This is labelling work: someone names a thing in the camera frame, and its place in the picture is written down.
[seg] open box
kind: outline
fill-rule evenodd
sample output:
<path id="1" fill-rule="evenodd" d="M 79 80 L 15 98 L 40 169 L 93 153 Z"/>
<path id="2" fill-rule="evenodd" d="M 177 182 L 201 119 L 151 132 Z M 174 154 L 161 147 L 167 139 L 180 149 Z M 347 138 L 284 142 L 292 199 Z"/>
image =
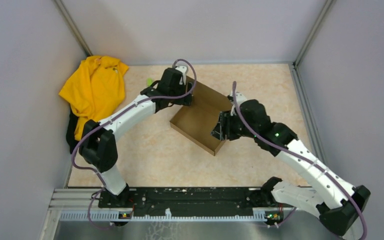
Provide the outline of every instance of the open box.
<path id="1" fill-rule="evenodd" d="M 211 136 L 221 111 L 232 109 L 229 99 L 216 90 L 196 83 L 191 106 L 183 106 L 170 120 L 173 129 L 215 156 L 225 141 Z"/>

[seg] white wall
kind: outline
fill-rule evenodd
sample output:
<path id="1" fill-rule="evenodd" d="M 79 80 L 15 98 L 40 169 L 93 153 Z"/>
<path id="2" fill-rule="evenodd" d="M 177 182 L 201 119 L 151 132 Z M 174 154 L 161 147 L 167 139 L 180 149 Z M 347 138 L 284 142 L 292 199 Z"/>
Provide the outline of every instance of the white wall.
<path id="1" fill-rule="evenodd" d="M 368 187 L 368 239 L 384 239 L 384 1 L 337 1 L 299 71 L 328 165 Z"/>
<path id="2" fill-rule="evenodd" d="M 64 0 L 95 55 L 130 65 L 292 62 L 325 0 Z"/>
<path id="3" fill-rule="evenodd" d="M 85 56 L 51 0 L 0 1 L 0 240 L 39 237 L 70 160 L 58 97 Z"/>

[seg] yellow-green object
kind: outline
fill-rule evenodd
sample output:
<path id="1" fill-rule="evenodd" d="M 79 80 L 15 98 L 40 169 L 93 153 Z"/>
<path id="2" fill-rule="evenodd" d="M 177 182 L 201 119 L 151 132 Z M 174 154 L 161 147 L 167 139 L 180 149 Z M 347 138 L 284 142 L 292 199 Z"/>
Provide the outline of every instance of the yellow-green object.
<path id="1" fill-rule="evenodd" d="M 149 77 L 148 79 L 146 79 L 146 86 L 150 87 L 152 82 L 153 82 L 152 78 Z"/>
<path id="2" fill-rule="evenodd" d="M 74 139 L 82 138 L 88 120 L 98 122 L 109 117 L 125 99 L 123 76 L 128 69 L 120 59 L 110 56 L 90 56 L 81 61 L 59 92 L 78 116 Z"/>

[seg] cable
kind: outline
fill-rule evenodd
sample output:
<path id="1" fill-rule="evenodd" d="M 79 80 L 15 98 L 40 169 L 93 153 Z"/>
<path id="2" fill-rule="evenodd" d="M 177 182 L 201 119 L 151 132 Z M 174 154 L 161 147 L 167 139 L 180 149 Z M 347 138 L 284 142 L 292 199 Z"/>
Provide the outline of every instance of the cable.
<path id="1" fill-rule="evenodd" d="M 273 148 L 276 148 L 280 151 L 283 151 L 285 153 L 288 153 L 294 157 L 297 157 L 299 159 L 302 159 L 304 161 L 306 161 L 307 163 L 309 164 L 313 164 L 314 162 L 311 161 L 310 159 L 304 157 L 304 156 L 301 156 L 293 151 L 290 151 L 286 148 L 283 148 L 283 147 L 280 147 L 266 139 L 264 139 L 263 137 L 261 137 L 256 131 L 254 131 L 251 126 L 247 123 L 247 121 L 245 120 L 244 116 L 242 116 L 242 113 L 241 113 L 241 109 L 239 108 L 239 105 L 238 105 L 238 102 L 236 100 L 236 81 L 233 81 L 233 84 L 232 84 L 232 92 L 233 92 L 233 103 L 234 103 L 234 107 L 236 109 L 236 113 L 237 115 L 239 116 L 240 120 L 242 121 L 242 123 L 245 125 L 245 127 L 252 133 L 254 134 L 259 140 L 263 141 L 265 144 L 273 147 Z M 321 167 L 320 165 L 318 164 L 315 164 L 314 167 L 316 167 L 318 170 L 320 170 L 322 173 L 325 172 L 325 169 L 323 169 L 323 167 Z M 348 194 L 348 192 L 341 186 L 341 184 L 339 184 L 338 181 L 335 180 L 335 178 L 330 175 L 330 173 L 326 172 L 325 175 L 327 176 L 327 178 L 329 178 L 333 184 L 335 184 L 339 190 L 345 195 L 345 197 L 348 198 L 348 200 L 351 202 L 352 206 L 355 208 L 355 210 L 357 211 L 357 214 L 358 214 L 358 217 L 360 218 L 361 220 L 361 224 L 363 226 L 363 234 L 360 238 L 360 240 L 365 240 L 366 237 L 367 237 L 367 224 L 366 224 L 366 220 L 364 219 L 364 216 L 363 216 L 363 213 L 362 211 L 360 210 L 359 206 L 357 205 L 356 201 L 354 201 L 354 199 Z"/>
<path id="2" fill-rule="evenodd" d="M 99 180 L 100 180 L 100 181 L 102 182 L 102 184 L 103 184 L 103 188 L 102 188 L 100 191 L 98 191 L 99 194 L 102 193 L 102 191 L 104 191 L 104 189 L 106 188 L 107 185 L 106 185 L 104 179 L 102 178 L 100 172 L 99 172 L 97 169 L 95 169 L 95 168 L 93 168 L 93 167 L 90 167 L 90 166 L 79 166 L 79 165 L 76 164 L 76 154 L 77 154 L 77 151 L 79 150 L 80 145 L 82 145 L 83 142 L 84 142 L 87 138 L 89 138 L 92 134 L 96 133 L 97 131 L 99 131 L 99 130 L 102 129 L 103 127 L 105 127 L 105 126 L 111 124 L 113 121 L 117 120 L 119 117 L 123 116 L 125 113 L 127 113 L 128 111 L 130 111 L 131 109 L 135 108 L 137 105 L 139 105 L 139 104 L 141 104 L 141 103 L 143 103 L 143 102 L 146 102 L 146 101 L 149 101 L 149 100 L 153 100 L 153 99 L 172 99 L 172 100 L 174 100 L 174 99 L 182 99 L 182 98 L 186 97 L 187 95 L 191 94 L 192 91 L 194 90 L 195 86 L 197 85 L 197 73 L 195 72 L 194 66 L 192 66 L 192 64 L 191 64 L 190 62 L 188 62 L 187 60 L 182 59 L 182 58 L 179 58 L 179 59 L 177 59 L 176 61 L 174 61 L 174 63 L 172 64 L 171 67 L 174 68 L 178 62 L 184 62 L 184 63 L 186 63 L 186 64 L 190 67 L 190 69 L 192 70 L 192 72 L 193 72 L 193 85 L 192 85 L 192 87 L 190 88 L 189 91 L 187 91 L 185 94 L 182 94 L 182 95 L 180 95 L 180 96 L 152 96 L 152 97 L 147 97 L 147 98 L 145 98 L 145 99 L 142 99 L 142 100 L 138 101 L 137 104 L 132 104 L 132 105 L 128 106 L 126 109 L 124 109 L 124 110 L 121 111 L 119 114 L 117 114 L 116 116 L 114 116 L 114 117 L 112 118 L 111 121 L 107 121 L 107 122 L 105 122 L 105 123 L 103 123 L 103 124 L 100 124 L 97 128 L 94 128 L 92 131 L 88 132 L 84 137 L 82 137 L 82 138 L 80 139 L 80 141 L 79 141 L 79 142 L 77 143 L 77 145 L 74 147 L 74 150 L 73 150 L 73 152 L 72 152 L 72 154 L 71 154 L 71 164 L 72 164 L 73 167 L 75 167 L 76 169 L 80 169 L 80 170 L 91 170 L 91 171 L 93 171 L 93 172 L 97 175 L 97 177 L 99 178 Z M 108 227 L 103 228 L 103 227 L 100 227 L 100 226 L 95 225 L 95 224 L 92 222 L 91 218 L 90 218 L 90 213 L 91 213 L 92 203 L 93 203 L 94 200 L 97 198 L 98 193 L 95 194 L 95 196 L 92 198 L 92 201 L 90 202 L 89 208 L 87 209 L 87 218 L 89 219 L 90 224 L 92 224 L 94 227 L 96 227 L 96 228 L 98 228 L 98 229 L 105 229 L 105 230 L 106 230 L 106 229 L 109 229 L 109 228 L 108 228 Z"/>

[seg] beige table surface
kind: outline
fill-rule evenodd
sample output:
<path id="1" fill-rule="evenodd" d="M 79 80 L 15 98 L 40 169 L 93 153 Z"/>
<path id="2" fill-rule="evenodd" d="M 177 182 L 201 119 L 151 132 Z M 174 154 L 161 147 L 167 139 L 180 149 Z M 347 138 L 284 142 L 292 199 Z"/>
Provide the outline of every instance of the beige table surface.
<path id="1" fill-rule="evenodd" d="M 124 76 L 130 103 L 146 87 L 146 79 L 159 80 L 168 65 L 131 66 Z M 303 116 L 287 64 L 195 65 L 201 83 L 227 95 L 232 82 L 248 99 L 264 104 L 274 122 L 288 125 L 309 148 Z M 261 186 L 276 176 L 295 185 L 307 182 L 292 168 L 260 149 L 251 138 L 226 142 L 212 156 L 170 127 L 180 109 L 173 106 L 138 123 L 117 142 L 117 166 L 131 187 L 248 187 Z M 77 164 L 87 166 L 77 155 Z M 101 186 L 92 171 L 73 168 L 69 186 Z"/>

